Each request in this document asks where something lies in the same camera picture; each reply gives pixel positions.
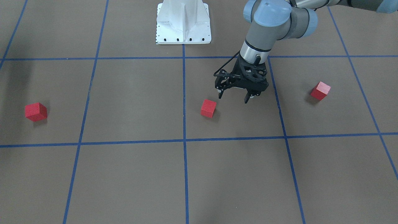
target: blue joint cap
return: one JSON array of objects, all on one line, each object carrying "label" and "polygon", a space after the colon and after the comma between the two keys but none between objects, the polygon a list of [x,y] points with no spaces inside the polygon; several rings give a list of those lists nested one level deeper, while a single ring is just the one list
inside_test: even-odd
[{"label": "blue joint cap", "polygon": [[310,16],[310,21],[308,22],[307,30],[300,38],[308,37],[316,30],[316,27],[318,26],[318,15],[316,14],[316,12],[312,9],[306,8],[306,10],[308,11],[308,15]]},{"label": "blue joint cap", "polygon": [[254,21],[261,26],[275,27],[284,24],[292,12],[292,6],[281,0],[262,0],[254,13]]},{"label": "blue joint cap", "polygon": [[398,10],[398,0],[384,0],[376,12],[379,13],[393,13]]},{"label": "blue joint cap", "polygon": [[243,18],[249,23],[252,23],[252,10],[257,0],[249,0],[243,9]]}]

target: white base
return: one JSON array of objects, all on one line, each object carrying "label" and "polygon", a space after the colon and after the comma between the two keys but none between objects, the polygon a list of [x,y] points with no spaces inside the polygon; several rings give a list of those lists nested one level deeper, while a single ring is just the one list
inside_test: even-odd
[{"label": "white base", "polygon": [[[203,4],[207,16],[209,16],[209,6],[206,3]],[[162,5],[163,3],[158,4],[158,15]],[[211,42],[210,20],[209,22],[196,23],[188,30],[184,29],[186,28],[177,29],[171,23],[157,22],[156,44],[205,44]]]}]

